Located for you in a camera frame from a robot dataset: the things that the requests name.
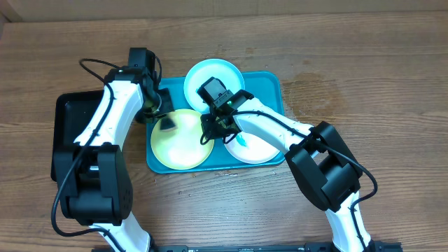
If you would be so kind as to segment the dark scrubbing sponge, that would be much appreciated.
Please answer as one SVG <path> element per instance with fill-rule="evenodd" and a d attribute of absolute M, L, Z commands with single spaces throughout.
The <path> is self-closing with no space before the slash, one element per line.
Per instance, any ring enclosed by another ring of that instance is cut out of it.
<path fill-rule="evenodd" d="M 165 116 L 160 120 L 160 131 L 161 132 L 170 132 L 170 131 L 173 131 L 176 129 L 177 129 L 176 124 L 169 116 Z"/>

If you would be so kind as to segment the white plate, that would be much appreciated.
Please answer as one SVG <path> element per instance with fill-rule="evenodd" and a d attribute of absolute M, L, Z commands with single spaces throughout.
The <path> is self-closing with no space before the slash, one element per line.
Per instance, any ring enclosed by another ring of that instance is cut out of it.
<path fill-rule="evenodd" d="M 238 133 L 225 148 L 237 160 L 253 165 L 270 161 L 280 153 L 266 141 L 245 132 Z"/>

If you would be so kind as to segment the yellow-green plate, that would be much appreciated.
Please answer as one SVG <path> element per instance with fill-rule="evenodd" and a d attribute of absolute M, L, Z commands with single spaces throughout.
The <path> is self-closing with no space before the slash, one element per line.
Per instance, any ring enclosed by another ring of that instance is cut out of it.
<path fill-rule="evenodd" d="M 202 164 L 211 154 L 214 141 L 200 143 L 202 135 L 201 113 L 187 108 L 175 110 L 168 115 L 177 129 L 160 131 L 158 120 L 150 134 L 150 148 L 162 165 L 174 170 L 192 169 Z"/>

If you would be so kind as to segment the light blue plate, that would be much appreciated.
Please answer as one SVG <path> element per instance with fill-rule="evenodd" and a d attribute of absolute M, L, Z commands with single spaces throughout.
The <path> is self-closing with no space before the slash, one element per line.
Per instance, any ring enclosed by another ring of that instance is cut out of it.
<path fill-rule="evenodd" d="M 206 59 L 197 63 L 187 73 L 183 91 L 189 105 L 201 114 L 208 113 L 209 107 L 197 94 L 197 90 L 211 77 L 219 79 L 233 93 L 246 89 L 241 71 L 229 61 Z"/>

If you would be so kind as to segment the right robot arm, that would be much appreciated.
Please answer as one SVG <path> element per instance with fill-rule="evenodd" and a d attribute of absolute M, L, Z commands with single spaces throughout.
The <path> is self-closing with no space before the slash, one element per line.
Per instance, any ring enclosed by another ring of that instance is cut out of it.
<path fill-rule="evenodd" d="M 198 90 L 209 106 L 202 141 L 249 133 L 282 152 L 302 194 L 325 212 L 338 251 L 373 251 L 359 209 L 364 201 L 359 164 L 337 130 L 326 122 L 302 124 L 276 113 L 251 93 Z"/>

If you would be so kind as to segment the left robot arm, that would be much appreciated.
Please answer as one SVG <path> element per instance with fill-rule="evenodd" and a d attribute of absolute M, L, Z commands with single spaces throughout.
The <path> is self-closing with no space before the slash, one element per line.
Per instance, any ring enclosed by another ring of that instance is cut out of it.
<path fill-rule="evenodd" d="M 151 236 L 132 213 L 133 188 L 122 147 L 134 118 L 172 109 L 169 91 L 160 90 L 161 71 L 152 66 L 114 66 L 101 79 L 104 91 L 89 120 L 71 142 L 54 147 L 57 194 L 50 221 L 62 237 L 100 234 L 112 251 L 149 251 Z"/>

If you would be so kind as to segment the teal plastic tray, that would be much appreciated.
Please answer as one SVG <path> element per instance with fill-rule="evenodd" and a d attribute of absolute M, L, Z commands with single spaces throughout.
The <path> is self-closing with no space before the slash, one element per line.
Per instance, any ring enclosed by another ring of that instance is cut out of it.
<path fill-rule="evenodd" d="M 279 79 L 268 71 L 244 72 L 242 74 L 246 90 L 258 98 L 264 105 L 270 107 L 281 115 L 284 114 L 283 99 Z M 188 104 L 183 93 L 184 77 L 164 78 L 160 87 L 167 88 L 174 98 L 175 109 L 188 109 Z M 148 168 L 158 174 L 173 174 L 171 169 L 158 161 L 151 149 L 151 133 L 154 125 L 146 126 L 146 162 Z M 189 172 L 209 172 L 223 169 L 252 168 L 252 164 L 244 163 L 231 156 L 221 140 L 215 142 L 209 157 L 199 166 L 189 169 Z"/>

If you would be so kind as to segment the black plastic tray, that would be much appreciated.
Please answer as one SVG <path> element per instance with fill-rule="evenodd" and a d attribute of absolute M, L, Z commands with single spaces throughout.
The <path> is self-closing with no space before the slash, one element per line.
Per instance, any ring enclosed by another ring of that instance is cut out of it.
<path fill-rule="evenodd" d="M 103 90 L 62 94 L 57 98 L 52 154 L 72 144 L 92 119 L 103 97 Z"/>

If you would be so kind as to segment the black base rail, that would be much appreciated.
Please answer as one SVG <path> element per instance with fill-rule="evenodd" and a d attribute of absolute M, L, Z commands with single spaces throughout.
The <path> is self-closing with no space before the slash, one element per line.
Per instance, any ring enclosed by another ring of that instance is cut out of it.
<path fill-rule="evenodd" d="M 401 243 L 384 243 L 371 241 L 366 251 L 403 252 Z M 271 245 L 271 246 L 154 246 L 151 252 L 336 252 L 339 251 L 331 242 L 309 242 L 303 245 Z"/>

